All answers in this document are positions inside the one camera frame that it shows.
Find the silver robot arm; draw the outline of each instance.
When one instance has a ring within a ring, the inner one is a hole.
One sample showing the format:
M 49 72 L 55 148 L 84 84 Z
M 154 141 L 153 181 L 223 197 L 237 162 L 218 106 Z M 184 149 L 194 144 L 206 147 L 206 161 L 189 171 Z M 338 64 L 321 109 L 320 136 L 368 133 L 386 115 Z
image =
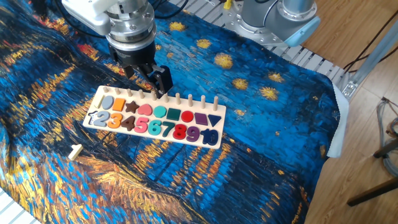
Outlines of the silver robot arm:
M 320 24 L 314 0 L 244 0 L 224 9 L 226 28 L 261 45 L 295 47 Z
M 169 68 L 155 63 L 155 12 L 147 0 L 62 0 L 62 4 L 73 17 L 106 36 L 111 57 L 128 78 L 140 73 L 158 98 L 172 88 Z

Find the number puzzle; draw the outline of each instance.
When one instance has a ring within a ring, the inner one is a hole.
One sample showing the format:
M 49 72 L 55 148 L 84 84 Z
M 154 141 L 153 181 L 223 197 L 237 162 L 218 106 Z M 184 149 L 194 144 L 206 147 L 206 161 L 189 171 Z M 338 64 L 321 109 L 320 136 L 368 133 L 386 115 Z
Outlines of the number puzzle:
M 84 127 L 218 149 L 226 107 L 201 101 L 100 86 L 83 122 Z

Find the pink number 5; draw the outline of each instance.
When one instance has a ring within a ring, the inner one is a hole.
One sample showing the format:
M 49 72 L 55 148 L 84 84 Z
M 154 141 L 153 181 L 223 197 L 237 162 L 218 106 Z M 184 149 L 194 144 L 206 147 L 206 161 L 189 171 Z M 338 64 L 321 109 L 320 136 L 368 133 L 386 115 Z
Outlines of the pink number 5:
M 135 132 L 137 133 L 144 133 L 148 130 L 148 118 L 138 118 L 137 123 L 136 123 L 136 127 L 134 128 Z

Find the wooden floor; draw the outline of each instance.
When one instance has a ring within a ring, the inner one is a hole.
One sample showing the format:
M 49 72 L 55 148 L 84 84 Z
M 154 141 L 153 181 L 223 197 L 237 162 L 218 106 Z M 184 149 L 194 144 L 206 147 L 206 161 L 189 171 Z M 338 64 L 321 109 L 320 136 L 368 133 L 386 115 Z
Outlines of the wooden floor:
M 340 67 L 354 60 L 398 10 L 397 0 L 315 0 L 315 2 L 318 6 L 317 15 L 322 21 L 303 46 Z
M 323 166 L 305 223 L 398 223 L 398 190 L 356 207 L 346 205 L 350 197 L 392 179 L 372 154 L 379 148 L 376 105 L 383 96 L 398 103 L 396 62 L 398 53 L 380 63 L 351 100 L 342 156 Z M 396 116 L 386 107 L 384 127 Z M 393 161 L 398 164 L 398 155 Z

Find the brown star block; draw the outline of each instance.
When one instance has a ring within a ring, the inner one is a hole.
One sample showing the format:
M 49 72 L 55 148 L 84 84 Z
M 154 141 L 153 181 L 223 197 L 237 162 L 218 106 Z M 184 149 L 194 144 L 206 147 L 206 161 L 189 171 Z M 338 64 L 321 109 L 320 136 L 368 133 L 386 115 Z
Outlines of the brown star block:
M 131 103 L 126 103 L 126 112 L 136 113 L 136 110 L 138 108 L 139 108 L 139 106 L 136 104 L 135 101 L 132 101 Z

